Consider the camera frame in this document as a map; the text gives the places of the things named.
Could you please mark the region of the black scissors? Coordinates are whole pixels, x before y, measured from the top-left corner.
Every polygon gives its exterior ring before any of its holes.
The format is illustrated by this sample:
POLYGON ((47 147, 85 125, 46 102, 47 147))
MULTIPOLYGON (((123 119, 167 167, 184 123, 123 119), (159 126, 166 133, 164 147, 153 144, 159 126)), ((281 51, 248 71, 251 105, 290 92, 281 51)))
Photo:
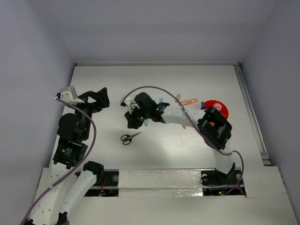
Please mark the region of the black scissors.
POLYGON ((134 137, 136 137, 137 135, 139 135, 140 133, 141 132, 138 132, 138 133, 135 133, 133 135, 125 134, 125 135, 121 136, 120 140, 122 141, 123 145, 129 145, 132 142, 132 139, 134 137))

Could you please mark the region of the blue white glue bottle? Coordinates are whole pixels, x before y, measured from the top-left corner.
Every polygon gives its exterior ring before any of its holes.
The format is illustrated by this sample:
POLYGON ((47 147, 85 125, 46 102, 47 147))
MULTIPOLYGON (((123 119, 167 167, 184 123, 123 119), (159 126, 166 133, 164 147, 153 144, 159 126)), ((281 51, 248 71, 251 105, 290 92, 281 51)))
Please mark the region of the blue white glue bottle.
POLYGON ((201 110, 205 110, 205 109, 206 109, 205 102, 204 102, 204 101, 202 101, 202 102, 201 102, 201 110))

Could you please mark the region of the pink round eraser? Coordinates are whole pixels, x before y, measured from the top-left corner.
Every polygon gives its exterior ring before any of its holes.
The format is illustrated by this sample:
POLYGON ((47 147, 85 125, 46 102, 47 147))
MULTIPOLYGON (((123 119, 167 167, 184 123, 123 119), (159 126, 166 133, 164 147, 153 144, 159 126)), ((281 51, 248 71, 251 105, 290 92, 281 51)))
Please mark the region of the pink round eraser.
POLYGON ((216 108, 219 112, 222 110, 222 105, 220 103, 215 103, 213 107, 216 108))

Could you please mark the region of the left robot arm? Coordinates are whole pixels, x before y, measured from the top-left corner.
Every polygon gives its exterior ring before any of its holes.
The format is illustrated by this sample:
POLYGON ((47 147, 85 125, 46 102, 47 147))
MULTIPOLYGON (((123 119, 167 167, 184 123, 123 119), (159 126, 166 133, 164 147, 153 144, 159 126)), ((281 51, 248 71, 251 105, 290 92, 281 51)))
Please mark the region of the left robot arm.
POLYGON ((47 188, 29 208, 23 225, 68 225, 89 188, 104 179, 104 166, 85 160, 97 136, 92 114, 110 105, 107 88, 77 95, 75 87, 68 86, 55 99, 74 113, 66 113, 59 119, 58 145, 47 188))

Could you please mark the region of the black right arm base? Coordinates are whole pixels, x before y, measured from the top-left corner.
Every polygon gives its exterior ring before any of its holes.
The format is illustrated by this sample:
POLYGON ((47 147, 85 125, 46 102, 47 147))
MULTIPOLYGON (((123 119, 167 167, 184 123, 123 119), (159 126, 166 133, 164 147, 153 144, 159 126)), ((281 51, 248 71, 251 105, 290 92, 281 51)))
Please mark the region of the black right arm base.
POLYGON ((199 182, 206 187, 233 186, 241 176, 241 169, 233 164, 228 173, 222 173, 217 169, 201 170, 199 182))

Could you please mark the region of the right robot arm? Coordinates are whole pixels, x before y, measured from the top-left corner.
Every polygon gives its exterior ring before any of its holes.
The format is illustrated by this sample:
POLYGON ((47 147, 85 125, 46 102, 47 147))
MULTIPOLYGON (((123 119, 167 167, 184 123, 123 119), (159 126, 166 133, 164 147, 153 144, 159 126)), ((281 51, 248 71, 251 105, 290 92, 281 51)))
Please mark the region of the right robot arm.
POLYGON ((127 108, 125 118, 129 129, 139 129, 145 120, 195 128, 204 142, 213 149, 217 181, 226 184, 233 178, 231 170, 234 162, 228 147, 232 126, 216 108, 187 110, 180 105, 156 103, 145 92, 134 98, 123 98, 120 105, 127 108))

